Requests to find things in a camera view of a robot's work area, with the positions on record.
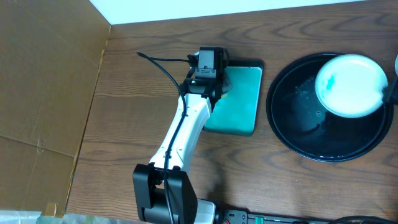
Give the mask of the round black serving tray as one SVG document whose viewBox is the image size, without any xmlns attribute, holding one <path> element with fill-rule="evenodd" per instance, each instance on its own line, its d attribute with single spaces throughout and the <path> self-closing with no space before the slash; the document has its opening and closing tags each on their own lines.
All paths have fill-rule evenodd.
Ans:
<svg viewBox="0 0 398 224">
<path fill-rule="evenodd" d="M 343 118 L 319 102 L 316 74 L 337 56 L 320 52 L 293 61 L 276 76 L 266 100 L 267 119 L 279 140 L 297 154 L 321 162 L 365 155 L 384 139 L 394 117 L 392 104 L 362 118 Z"/>
</svg>

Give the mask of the brown cardboard sheet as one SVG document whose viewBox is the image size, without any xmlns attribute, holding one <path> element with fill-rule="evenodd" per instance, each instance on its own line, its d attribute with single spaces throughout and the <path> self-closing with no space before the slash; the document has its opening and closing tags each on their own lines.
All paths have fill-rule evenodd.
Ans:
<svg viewBox="0 0 398 224">
<path fill-rule="evenodd" d="M 110 24 L 89 1 L 1 0 L 1 209 L 64 215 Z"/>
</svg>

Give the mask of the white plate with green stain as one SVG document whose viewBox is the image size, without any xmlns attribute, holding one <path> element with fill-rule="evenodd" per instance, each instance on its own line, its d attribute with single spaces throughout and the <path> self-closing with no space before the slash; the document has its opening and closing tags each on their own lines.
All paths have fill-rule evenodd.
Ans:
<svg viewBox="0 0 398 224">
<path fill-rule="evenodd" d="M 394 70 L 395 70 L 396 75 L 398 76 L 398 55 L 394 62 Z"/>
</svg>

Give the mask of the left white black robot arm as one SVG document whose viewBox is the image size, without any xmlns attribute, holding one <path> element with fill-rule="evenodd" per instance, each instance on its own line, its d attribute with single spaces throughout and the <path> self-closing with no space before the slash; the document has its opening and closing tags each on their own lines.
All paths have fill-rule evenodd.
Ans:
<svg viewBox="0 0 398 224">
<path fill-rule="evenodd" d="M 198 138 L 228 84 L 225 70 L 214 78 L 187 77 L 178 86 L 178 106 L 169 130 L 148 164 L 138 164 L 132 179 L 141 221 L 218 223 L 218 206 L 199 199 L 188 173 Z"/>
</svg>

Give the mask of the mint green plate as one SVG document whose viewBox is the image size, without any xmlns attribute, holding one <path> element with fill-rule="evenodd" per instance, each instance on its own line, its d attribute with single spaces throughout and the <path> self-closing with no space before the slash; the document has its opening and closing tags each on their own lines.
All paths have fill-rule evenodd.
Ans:
<svg viewBox="0 0 398 224">
<path fill-rule="evenodd" d="M 346 54 L 321 67 L 315 79 L 315 93 L 329 112 L 344 118 L 361 118 L 383 105 L 383 90 L 388 85 L 385 72 L 374 60 Z"/>
</svg>

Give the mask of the black tray with green water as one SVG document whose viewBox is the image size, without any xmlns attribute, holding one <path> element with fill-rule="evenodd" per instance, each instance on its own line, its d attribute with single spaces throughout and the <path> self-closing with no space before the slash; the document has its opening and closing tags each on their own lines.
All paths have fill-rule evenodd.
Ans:
<svg viewBox="0 0 398 224">
<path fill-rule="evenodd" d="M 226 73 L 232 89 L 217 101 L 204 130 L 243 136 L 254 132 L 263 70 L 261 60 L 229 62 Z"/>
</svg>

